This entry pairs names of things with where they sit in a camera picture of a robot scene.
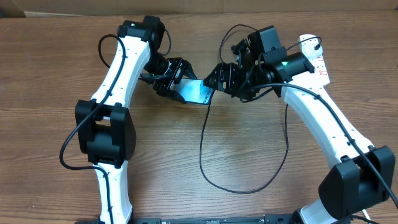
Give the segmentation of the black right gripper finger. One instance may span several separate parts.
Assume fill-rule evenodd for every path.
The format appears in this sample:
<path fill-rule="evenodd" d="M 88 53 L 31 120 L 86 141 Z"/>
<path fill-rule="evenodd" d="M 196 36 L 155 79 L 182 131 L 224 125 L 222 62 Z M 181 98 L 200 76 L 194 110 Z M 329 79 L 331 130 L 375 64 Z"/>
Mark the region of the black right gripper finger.
<path fill-rule="evenodd" d="M 220 75 L 218 75 L 218 77 L 206 77 L 203 80 L 203 85 L 207 86 L 209 88 L 212 88 L 214 90 L 221 90 L 221 82 L 220 82 Z"/>
<path fill-rule="evenodd" d="M 210 77 L 218 77 L 218 75 L 220 74 L 220 72 L 222 71 L 223 68 L 223 64 L 219 63 L 215 66 L 215 68 L 211 71 L 211 73 L 208 75 L 208 78 Z"/>

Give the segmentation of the Galaxy S24 smartphone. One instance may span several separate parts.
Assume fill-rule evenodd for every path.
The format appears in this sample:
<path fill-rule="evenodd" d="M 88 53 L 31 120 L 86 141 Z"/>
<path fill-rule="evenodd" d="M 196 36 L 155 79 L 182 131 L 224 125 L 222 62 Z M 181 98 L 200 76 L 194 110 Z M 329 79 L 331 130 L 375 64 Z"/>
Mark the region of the Galaxy S24 smartphone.
<path fill-rule="evenodd" d="M 172 90 L 179 92 L 187 103 L 209 105 L 214 89 L 203 85 L 203 80 L 183 78 Z"/>

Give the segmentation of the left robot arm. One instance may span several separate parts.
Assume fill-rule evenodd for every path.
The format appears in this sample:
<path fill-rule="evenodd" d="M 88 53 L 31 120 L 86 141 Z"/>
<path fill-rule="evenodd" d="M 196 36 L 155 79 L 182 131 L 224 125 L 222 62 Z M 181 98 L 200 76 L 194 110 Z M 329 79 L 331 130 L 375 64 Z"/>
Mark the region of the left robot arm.
<path fill-rule="evenodd" d="M 196 80 L 189 62 L 165 58 L 160 53 L 165 26 L 159 17 L 145 16 L 142 22 L 126 20 L 114 38 L 117 51 L 107 75 L 90 100 L 75 107 L 79 145 L 95 170 L 101 197 L 97 223 L 131 223 L 133 208 L 128 196 L 127 166 L 136 147 L 136 130 L 129 112 L 139 80 L 151 85 L 160 96 L 186 103 L 173 90 L 184 80 Z"/>

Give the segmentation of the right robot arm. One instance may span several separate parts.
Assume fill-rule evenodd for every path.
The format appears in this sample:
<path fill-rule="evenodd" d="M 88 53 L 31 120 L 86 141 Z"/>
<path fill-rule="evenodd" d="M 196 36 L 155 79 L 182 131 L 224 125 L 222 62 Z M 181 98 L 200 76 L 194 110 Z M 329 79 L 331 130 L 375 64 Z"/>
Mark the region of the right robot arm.
<path fill-rule="evenodd" d="M 319 198 L 282 223 L 349 223 L 364 209 L 397 201 L 391 189 L 395 156 L 364 137 L 326 92 L 321 41 L 303 35 L 300 51 L 291 53 L 275 27 L 256 30 L 232 46 L 235 62 L 219 63 L 200 86 L 203 92 L 221 91 L 243 103 L 274 91 L 319 143 L 330 168 L 319 185 Z"/>

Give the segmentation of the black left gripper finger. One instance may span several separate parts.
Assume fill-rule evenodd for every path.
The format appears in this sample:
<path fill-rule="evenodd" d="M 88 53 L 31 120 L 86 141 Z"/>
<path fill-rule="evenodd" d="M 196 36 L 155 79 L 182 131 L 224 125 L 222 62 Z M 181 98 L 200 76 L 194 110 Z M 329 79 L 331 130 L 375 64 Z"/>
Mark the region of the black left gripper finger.
<path fill-rule="evenodd" d="M 186 104 L 184 97 L 177 91 L 171 90 L 170 91 L 170 99 L 174 101 L 178 101 L 180 103 Z"/>
<path fill-rule="evenodd" d="M 189 79 L 192 79 L 192 80 L 196 80 L 197 79 L 197 76 L 195 75 L 195 73 L 193 71 L 193 68 L 192 68 L 192 65 L 190 63 L 188 63 L 185 66 L 185 76 L 187 76 Z"/>

